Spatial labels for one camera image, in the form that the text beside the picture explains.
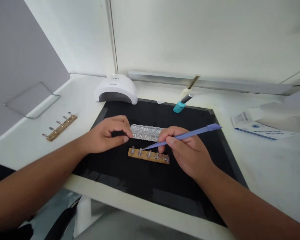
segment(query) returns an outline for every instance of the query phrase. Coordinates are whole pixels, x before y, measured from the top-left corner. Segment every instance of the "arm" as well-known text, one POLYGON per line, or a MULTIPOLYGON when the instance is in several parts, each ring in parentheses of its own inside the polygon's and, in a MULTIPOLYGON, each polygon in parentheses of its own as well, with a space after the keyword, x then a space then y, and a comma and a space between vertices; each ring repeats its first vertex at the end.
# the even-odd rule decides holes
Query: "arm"
POLYGON ((0 182, 0 231, 19 226, 35 214, 64 184, 88 153, 100 153, 133 137, 126 116, 104 119, 90 132, 36 160, 0 182))
POLYGON ((171 137, 184 132, 179 127, 164 129, 159 142, 167 141, 180 167, 198 183, 237 239, 300 239, 300 223, 217 168, 198 136, 182 141, 171 137))

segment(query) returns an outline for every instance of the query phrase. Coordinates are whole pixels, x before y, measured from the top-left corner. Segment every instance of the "black work surface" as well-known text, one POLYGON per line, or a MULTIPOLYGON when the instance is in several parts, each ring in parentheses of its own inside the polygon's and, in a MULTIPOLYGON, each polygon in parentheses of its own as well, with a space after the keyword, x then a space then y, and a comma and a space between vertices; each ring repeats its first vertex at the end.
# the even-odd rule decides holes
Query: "black work surface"
MULTIPOLYGON (((179 126, 189 131, 216 122, 212 110, 186 107, 181 113, 175 113, 173 107, 173 104, 157 104, 142 99, 136 105, 118 101, 106 102, 93 127, 104 118, 121 114, 127 116, 130 125, 162 128, 179 126)), ((199 137, 215 165, 246 186, 222 130, 203 133, 199 137)), ((89 154, 73 173, 94 180, 98 176, 97 182, 225 226, 207 196, 179 167, 168 145, 164 153, 170 155, 169 165, 128 157, 129 147, 135 146, 137 150, 150 144, 153 142, 129 139, 127 143, 104 153, 89 154)))

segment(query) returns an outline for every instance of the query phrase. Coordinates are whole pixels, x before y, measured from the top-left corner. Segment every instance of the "nail polish bottle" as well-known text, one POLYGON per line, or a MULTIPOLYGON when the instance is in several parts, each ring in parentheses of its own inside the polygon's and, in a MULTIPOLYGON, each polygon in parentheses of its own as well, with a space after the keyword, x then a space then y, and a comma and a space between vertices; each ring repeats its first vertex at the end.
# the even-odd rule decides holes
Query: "nail polish bottle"
POLYGON ((191 98, 193 98, 193 95, 189 93, 187 96, 185 96, 181 101, 179 101, 173 108, 173 111, 175 113, 179 113, 184 109, 186 106, 186 102, 188 102, 191 98))

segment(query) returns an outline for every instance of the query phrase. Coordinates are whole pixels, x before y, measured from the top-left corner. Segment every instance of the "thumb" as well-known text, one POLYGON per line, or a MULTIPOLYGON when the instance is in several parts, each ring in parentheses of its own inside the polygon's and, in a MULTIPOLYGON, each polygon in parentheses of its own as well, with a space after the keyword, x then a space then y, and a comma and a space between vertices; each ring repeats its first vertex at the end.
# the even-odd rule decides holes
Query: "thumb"
POLYGON ((107 138, 106 147, 107 149, 111 149, 126 143, 128 140, 129 140, 128 136, 117 136, 113 138, 107 138))
POLYGON ((166 142, 173 150, 178 152, 181 156, 189 156, 193 151, 188 145, 174 137, 167 137, 166 142))

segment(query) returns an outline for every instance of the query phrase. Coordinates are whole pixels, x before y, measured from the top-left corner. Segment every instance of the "white desk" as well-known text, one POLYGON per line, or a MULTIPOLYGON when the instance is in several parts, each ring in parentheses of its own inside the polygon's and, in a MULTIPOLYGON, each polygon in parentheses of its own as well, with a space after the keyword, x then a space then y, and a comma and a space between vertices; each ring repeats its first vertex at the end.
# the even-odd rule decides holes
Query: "white desk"
MULTIPOLYGON (((39 119, 22 119, 0 137, 0 164, 18 170, 90 130, 104 103, 93 92, 102 77, 71 75, 56 91, 62 97, 39 119), (50 133, 68 111, 78 119, 55 141, 50 133)), ((176 103, 183 87, 135 82, 138 97, 176 103)), ((300 136, 269 140, 233 129, 230 115, 263 103, 281 102, 283 96, 236 93, 193 88, 189 106, 213 109, 252 192, 300 222, 300 136)), ((72 175, 65 188, 127 212, 204 239, 232 239, 227 228, 123 193, 104 184, 72 175)))

